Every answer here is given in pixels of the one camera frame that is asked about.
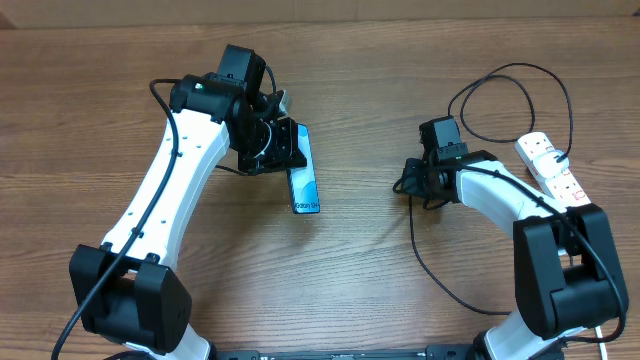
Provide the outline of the blue Samsung smartphone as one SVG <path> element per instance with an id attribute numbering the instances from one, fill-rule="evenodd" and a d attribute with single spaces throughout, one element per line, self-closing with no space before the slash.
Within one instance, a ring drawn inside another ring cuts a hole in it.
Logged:
<path id="1" fill-rule="evenodd" d="M 320 212 L 320 200 L 313 163 L 311 140 L 308 128 L 298 125 L 298 147 L 306 159 L 304 167 L 287 171 L 291 208 L 294 214 L 308 215 Z"/>

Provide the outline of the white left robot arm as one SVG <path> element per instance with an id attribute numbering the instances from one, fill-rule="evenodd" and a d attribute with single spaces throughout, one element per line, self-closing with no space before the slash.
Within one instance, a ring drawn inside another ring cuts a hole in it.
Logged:
<path id="1" fill-rule="evenodd" d="M 136 195 L 99 246 L 70 259 L 72 324 L 123 345 L 127 359 L 216 357 L 191 326 L 192 298 L 176 274 L 212 172 L 235 151 L 237 174 L 285 172 L 292 211 L 320 210 L 309 130 L 290 118 L 285 91 L 262 91 L 271 76 L 255 51 L 228 45 L 216 71 L 170 81 L 164 138 Z"/>

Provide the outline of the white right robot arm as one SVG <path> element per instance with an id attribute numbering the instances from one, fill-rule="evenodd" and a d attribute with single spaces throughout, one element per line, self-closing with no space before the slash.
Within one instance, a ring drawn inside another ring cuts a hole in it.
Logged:
<path id="1" fill-rule="evenodd" d="M 428 359 L 561 359 L 569 342 L 608 343 L 626 327 L 629 298 L 609 220 L 595 204 L 566 207 L 469 151 L 451 116 L 420 125 L 421 158 L 393 190 L 427 210 L 475 209 L 513 240 L 517 307 L 472 343 L 429 345 Z"/>

